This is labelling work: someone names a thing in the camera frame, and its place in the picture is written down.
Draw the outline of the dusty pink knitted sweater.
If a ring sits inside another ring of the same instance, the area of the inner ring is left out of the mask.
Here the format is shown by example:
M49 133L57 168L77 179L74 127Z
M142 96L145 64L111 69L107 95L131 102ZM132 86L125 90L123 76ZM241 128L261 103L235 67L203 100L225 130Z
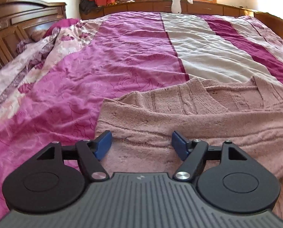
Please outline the dusty pink knitted sweater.
M147 92L105 99L95 134L109 130L109 173L175 172L173 131L220 146L229 139L281 182L274 212L283 219L283 86L257 76L245 83L191 79Z

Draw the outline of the purple floral folded quilt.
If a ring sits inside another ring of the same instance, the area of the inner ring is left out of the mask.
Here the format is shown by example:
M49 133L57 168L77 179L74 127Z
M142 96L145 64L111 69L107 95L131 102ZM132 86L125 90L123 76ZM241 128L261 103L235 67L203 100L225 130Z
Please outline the purple floral folded quilt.
M30 70L40 67L51 52L59 28L55 28L51 35L33 43L22 41L17 49L21 53L0 70L0 108L6 99L14 92Z

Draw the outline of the dark wooden headboard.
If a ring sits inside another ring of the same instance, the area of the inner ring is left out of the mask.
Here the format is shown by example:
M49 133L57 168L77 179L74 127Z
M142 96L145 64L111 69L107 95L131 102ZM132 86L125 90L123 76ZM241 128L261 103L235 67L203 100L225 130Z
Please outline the dark wooden headboard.
M18 55L17 44L66 18L66 3L0 0L0 69Z

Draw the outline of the long wooden side cabinet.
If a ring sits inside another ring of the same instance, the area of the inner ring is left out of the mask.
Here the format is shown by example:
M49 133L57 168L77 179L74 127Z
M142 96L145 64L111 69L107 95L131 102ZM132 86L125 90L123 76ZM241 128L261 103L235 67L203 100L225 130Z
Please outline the long wooden side cabinet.
M126 2L119 3L117 5L97 7L89 10L88 12L83 12L83 10L80 10L80 16L82 19L87 20L125 11L170 13L171 4L171 0L142 0ZM193 4L190 4L187 1L181 1L181 7L183 14L224 15L229 17L241 17L245 15L255 17L283 39L283 19L267 12L258 12L256 10L241 7L201 1L195 1Z

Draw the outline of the white plush toy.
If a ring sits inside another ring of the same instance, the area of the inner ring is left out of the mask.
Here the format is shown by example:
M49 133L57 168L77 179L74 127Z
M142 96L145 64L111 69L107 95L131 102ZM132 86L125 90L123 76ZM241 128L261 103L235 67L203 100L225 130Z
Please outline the white plush toy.
M189 4L193 4L193 0L172 0L171 12L175 14L182 13L181 1L187 1Z

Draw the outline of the dark bag on cabinet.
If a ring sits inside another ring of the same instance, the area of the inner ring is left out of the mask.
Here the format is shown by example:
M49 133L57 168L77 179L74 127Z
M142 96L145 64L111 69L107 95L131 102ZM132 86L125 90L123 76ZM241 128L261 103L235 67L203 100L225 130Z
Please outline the dark bag on cabinet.
M89 14L91 12L99 12L102 10L101 6L98 6L94 0L81 0L79 3L79 11L82 14Z

